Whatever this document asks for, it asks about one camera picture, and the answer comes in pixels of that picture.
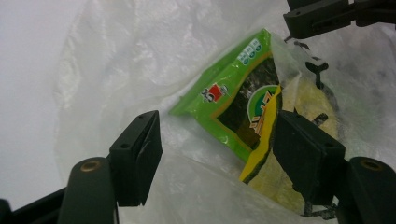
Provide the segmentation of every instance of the green snack package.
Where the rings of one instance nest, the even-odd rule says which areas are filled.
[[[337,138],[337,118],[329,96],[304,69],[283,63],[282,90],[271,51],[271,34],[261,30],[206,69],[170,114],[190,114],[245,163],[239,179],[297,214],[304,199],[296,192],[272,152],[277,111],[295,111]],[[287,44],[273,38],[283,62],[294,62]],[[299,60],[307,60],[301,55]]]
[[[266,30],[243,41],[206,69],[170,114],[191,114],[248,161],[261,142],[266,104],[280,92],[270,42]]]

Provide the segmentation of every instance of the red logo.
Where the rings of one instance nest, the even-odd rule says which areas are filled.
[[[201,94],[204,96],[204,100],[207,102],[217,102],[221,96],[226,95],[228,88],[225,85],[219,86],[217,83],[208,89],[205,88]]]

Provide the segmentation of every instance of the metal screw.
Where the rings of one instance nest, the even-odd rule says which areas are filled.
[[[82,172],[91,172],[99,169],[101,163],[99,161],[87,161],[81,166]]]
[[[361,166],[372,171],[382,171],[384,169],[380,163],[371,160],[362,160]]]

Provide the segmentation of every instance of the product label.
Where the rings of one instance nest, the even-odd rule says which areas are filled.
[[[204,97],[206,102],[217,102],[223,95],[226,95],[227,92],[227,86],[219,86],[217,83],[215,83],[210,88],[205,88],[201,92],[201,95]]]
[[[266,58],[248,74],[231,104],[218,116],[251,149],[260,143],[265,106],[278,83],[274,60]]]
[[[256,56],[256,53],[259,52],[261,49],[262,44],[257,38],[254,38],[238,55],[237,59],[243,65],[248,65],[249,60],[253,59]]]

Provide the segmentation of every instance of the green package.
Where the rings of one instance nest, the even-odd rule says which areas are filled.
[[[191,114],[243,161],[260,144],[265,104],[278,77],[271,34],[261,30],[206,69],[170,114]]]

